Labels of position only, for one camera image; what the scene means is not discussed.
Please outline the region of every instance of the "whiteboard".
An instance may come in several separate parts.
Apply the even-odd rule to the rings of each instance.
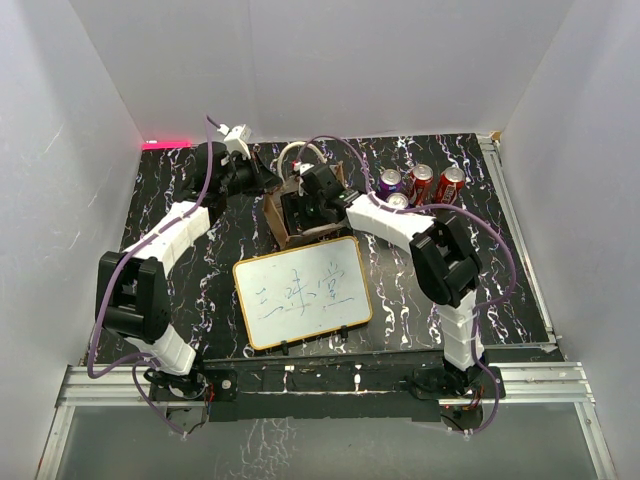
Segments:
[[[256,350],[366,323],[373,315],[354,237],[243,260],[233,277]]]

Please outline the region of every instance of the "robotic arm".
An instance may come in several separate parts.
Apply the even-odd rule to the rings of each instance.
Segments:
[[[214,142],[215,177],[200,207],[185,217],[205,183],[207,144],[198,147],[196,173],[187,180],[167,216],[140,242],[176,217],[182,217],[182,222],[153,239],[125,265],[103,323],[105,329],[157,359],[160,366],[145,374],[147,380],[185,398],[195,398],[203,389],[201,359],[171,325],[167,275],[181,255],[222,215],[229,196],[262,195],[282,183],[255,152],[246,148],[247,131],[245,126],[235,127],[227,130],[224,143]],[[471,372],[475,368],[472,345],[475,344],[477,358],[484,351],[478,338],[472,342],[472,309],[482,265],[459,220],[387,212],[369,196],[345,188],[327,165],[298,170],[301,193],[309,197],[328,223],[346,222],[354,230],[372,233],[411,255],[421,290],[439,305],[445,363],[462,376],[462,384],[467,383],[477,373]],[[108,252],[100,260],[96,312],[124,255],[125,252]]]
[[[219,131],[226,136],[223,143],[213,143],[215,177],[211,179],[201,205],[185,216],[195,206],[205,184],[206,143],[198,146],[196,172],[187,178],[169,213],[124,252],[105,253],[98,267],[96,316],[109,280],[126,252],[155,236],[177,217],[182,218],[127,262],[109,300],[103,328],[117,333],[140,352],[149,353],[157,359],[160,364],[158,372],[145,374],[149,381],[170,387],[174,394],[187,398],[202,390],[202,379],[198,376],[198,368],[194,368],[200,360],[196,351],[171,325],[167,276],[182,254],[222,215],[228,197],[239,194],[255,197],[274,190],[282,183],[262,163],[257,153],[249,151],[246,140],[250,132],[246,126],[229,130],[223,125]]]

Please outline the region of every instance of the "black table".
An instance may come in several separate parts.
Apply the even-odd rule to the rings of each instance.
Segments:
[[[376,177],[385,168],[398,168],[406,173],[416,163],[425,163],[436,173],[450,165],[466,171],[468,182],[457,204],[497,229],[514,255],[518,271],[517,289],[509,303],[490,309],[482,318],[482,340],[487,345],[547,342],[543,319],[517,256],[476,136],[368,138],[351,143],[366,155]],[[263,143],[257,146],[274,171],[275,158],[285,145]],[[348,181],[353,186],[363,188],[360,166],[343,145],[327,141],[320,142],[320,146],[329,162],[344,162]],[[295,153],[291,153],[287,160],[291,161],[294,156]],[[315,161],[312,152],[305,152],[305,158]],[[169,211],[176,188],[193,166],[194,149],[155,150],[142,154],[122,248],[138,241]],[[478,302],[495,298],[508,284],[506,262],[495,242],[484,233],[478,233],[476,226],[469,225],[468,228],[484,265]],[[290,354],[363,353],[441,346],[437,308],[418,288],[410,257],[372,235],[356,233],[355,236],[369,280],[373,318],[367,326],[351,331],[346,342],[337,335],[324,336],[292,347]],[[277,250],[277,243],[262,214],[262,199],[234,197],[230,199],[226,213],[207,235],[177,262],[168,279],[173,324],[205,359],[256,354],[248,343],[232,268],[241,259]],[[110,363],[135,349],[121,338],[104,332],[98,351],[98,363]]]

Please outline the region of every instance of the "brown box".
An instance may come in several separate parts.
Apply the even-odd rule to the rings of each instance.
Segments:
[[[336,166],[332,165],[331,169],[336,174],[336,177],[338,178],[340,183],[342,183],[342,185],[346,187],[346,183],[344,180],[344,171],[342,169],[342,162],[338,163],[338,165]],[[289,235],[287,232],[287,228],[284,225],[280,196],[282,194],[295,192],[297,190],[298,182],[296,181],[295,177],[290,176],[284,182],[284,185],[282,185],[282,187],[280,187],[275,192],[268,193],[264,196],[264,216],[267,219],[267,223],[269,224],[269,228],[271,229],[273,236],[276,237],[278,245],[280,245],[280,248],[282,250],[307,245],[308,243],[311,243],[312,241],[322,237],[323,235],[335,232],[336,230],[340,230],[344,227],[344,224],[342,223],[329,223],[327,225],[322,225],[320,227],[305,230],[300,235]]]

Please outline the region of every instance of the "white wall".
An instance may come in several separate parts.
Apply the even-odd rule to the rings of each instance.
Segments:
[[[577,0],[503,135],[509,191],[621,479],[640,431],[640,4]]]
[[[66,1],[0,15],[0,476],[33,478],[142,141]]]
[[[503,129],[572,0],[70,0],[143,137]]]

